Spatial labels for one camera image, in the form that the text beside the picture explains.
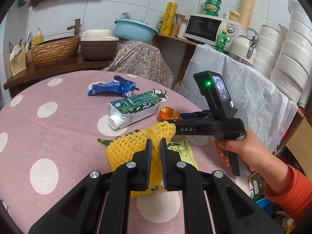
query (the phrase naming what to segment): pink polka dot tablecloth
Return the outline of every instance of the pink polka dot tablecloth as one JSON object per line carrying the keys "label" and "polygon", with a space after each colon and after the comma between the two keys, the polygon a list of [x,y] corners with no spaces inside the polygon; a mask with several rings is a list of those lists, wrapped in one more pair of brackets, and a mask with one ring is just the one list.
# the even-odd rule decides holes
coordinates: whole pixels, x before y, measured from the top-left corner
{"label": "pink polka dot tablecloth", "polygon": [[[111,171],[106,146],[114,139],[158,121],[152,115],[124,129],[108,125],[109,102],[117,93],[88,97],[92,84],[115,75],[135,81],[139,92],[155,90],[162,105],[181,113],[199,111],[178,93],[129,74],[77,71],[41,81],[17,95],[0,111],[0,197],[24,233],[89,172]],[[172,141],[184,139],[174,136]],[[201,171],[222,170],[233,179],[213,148],[210,136],[187,136]],[[130,200],[130,234],[184,233],[180,192],[160,192]]]}

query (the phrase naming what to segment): green carton label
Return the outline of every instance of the green carton label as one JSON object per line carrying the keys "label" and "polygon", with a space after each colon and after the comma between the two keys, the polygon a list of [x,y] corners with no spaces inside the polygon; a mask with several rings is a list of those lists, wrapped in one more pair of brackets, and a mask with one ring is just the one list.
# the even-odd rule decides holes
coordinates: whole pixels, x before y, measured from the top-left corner
{"label": "green carton label", "polygon": [[129,98],[112,101],[110,104],[122,114],[130,114],[146,110],[161,101],[162,99],[153,91],[148,91]]}

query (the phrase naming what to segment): wooden countertop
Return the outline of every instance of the wooden countertop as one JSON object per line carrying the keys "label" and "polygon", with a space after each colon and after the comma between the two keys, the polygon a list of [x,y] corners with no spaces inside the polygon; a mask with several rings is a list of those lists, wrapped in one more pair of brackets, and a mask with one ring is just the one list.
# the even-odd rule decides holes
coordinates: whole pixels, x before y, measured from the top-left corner
{"label": "wooden countertop", "polygon": [[27,65],[27,68],[11,76],[3,85],[5,90],[17,86],[21,83],[26,83],[34,79],[38,79],[45,76],[51,76],[59,73],[73,72],[88,68],[104,68],[108,67],[112,63],[112,60],[108,61],[85,61],[82,54],[78,54],[76,57],[68,59],[66,61],[48,65],[37,66],[35,63]]}
{"label": "wooden countertop", "polygon": [[180,39],[180,38],[177,38],[177,37],[175,37],[175,36],[169,36],[169,35],[165,35],[165,34],[161,34],[161,33],[155,35],[155,37],[156,37],[156,38],[159,38],[159,37],[166,37],[166,38],[168,38],[168,39],[172,39],[172,40],[175,40],[175,41],[178,41],[178,42],[182,42],[182,43],[185,43],[185,44],[191,44],[191,45],[193,45],[193,46],[197,46],[197,45],[198,45],[197,43],[195,43],[195,42],[193,42],[193,41],[189,41],[189,40],[185,40],[185,39]]}

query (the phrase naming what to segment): yellow bottle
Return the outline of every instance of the yellow bottle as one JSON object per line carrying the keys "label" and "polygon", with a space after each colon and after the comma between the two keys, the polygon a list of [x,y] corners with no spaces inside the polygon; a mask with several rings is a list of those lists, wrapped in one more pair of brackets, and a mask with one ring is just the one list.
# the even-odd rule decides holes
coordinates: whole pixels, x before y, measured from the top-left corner
{"label": "yellow bottle", "polygon": [[41,33],[40,28],[38,28],[38,34],[34,37],[32,45],[35,46],[41,42],[43,42],[43,34]]}

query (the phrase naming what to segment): small display screen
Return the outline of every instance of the small display screen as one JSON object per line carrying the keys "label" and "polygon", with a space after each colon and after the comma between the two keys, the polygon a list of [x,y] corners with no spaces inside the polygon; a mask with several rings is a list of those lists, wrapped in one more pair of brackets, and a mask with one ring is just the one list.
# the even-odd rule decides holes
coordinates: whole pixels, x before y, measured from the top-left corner
{"label": "small display screen", "polygon": [[215,82],[216,88],[219,92],[219,96],[222,101],[225,101],[229,99],[230,95],[227,91],[227,88],[225,87],[225,84],[221,77],[219,76],[213,76],[213,81]]}
{"label": "small display screen", "polygon": [[198,16],[191,16],[185,33],[198,36],[210,41],[216,41],[221,20]]}

